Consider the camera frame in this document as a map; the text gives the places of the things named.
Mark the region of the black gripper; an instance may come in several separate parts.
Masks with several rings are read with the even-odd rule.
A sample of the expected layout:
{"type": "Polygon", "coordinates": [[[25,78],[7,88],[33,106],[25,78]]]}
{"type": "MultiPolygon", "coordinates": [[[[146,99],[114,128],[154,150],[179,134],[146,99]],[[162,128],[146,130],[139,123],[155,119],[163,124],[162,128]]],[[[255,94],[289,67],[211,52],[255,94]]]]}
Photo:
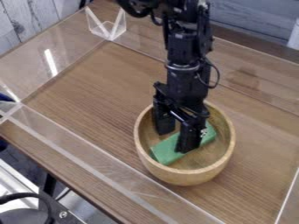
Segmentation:
{"type": "Polygon", "coordinates": [[[167,64],[166,70],[166,83],[154,84],[154,125],[158,134],[166,135],[175,130],[175,119],[183,119],[175,151],[186,154],[201,147],[207,134],[211,65],[167,64]]]}

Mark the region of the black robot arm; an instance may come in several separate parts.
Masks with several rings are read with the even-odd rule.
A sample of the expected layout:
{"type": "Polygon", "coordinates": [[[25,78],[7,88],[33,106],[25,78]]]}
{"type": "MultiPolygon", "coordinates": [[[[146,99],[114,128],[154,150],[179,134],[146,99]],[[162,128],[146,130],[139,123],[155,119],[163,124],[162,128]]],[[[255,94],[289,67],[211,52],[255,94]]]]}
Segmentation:
{"type": "Polygon", "coordinates": [[[207,59],[213,34],[211,5],[202,0],[117,0],[135,18],[150,17],[163,28],[167,82],[154,84],[154,123],[162,135],[181,130],[175,150],[187,153],[202,144],[211,115],[205,105],[213,88],[207,59]]]}

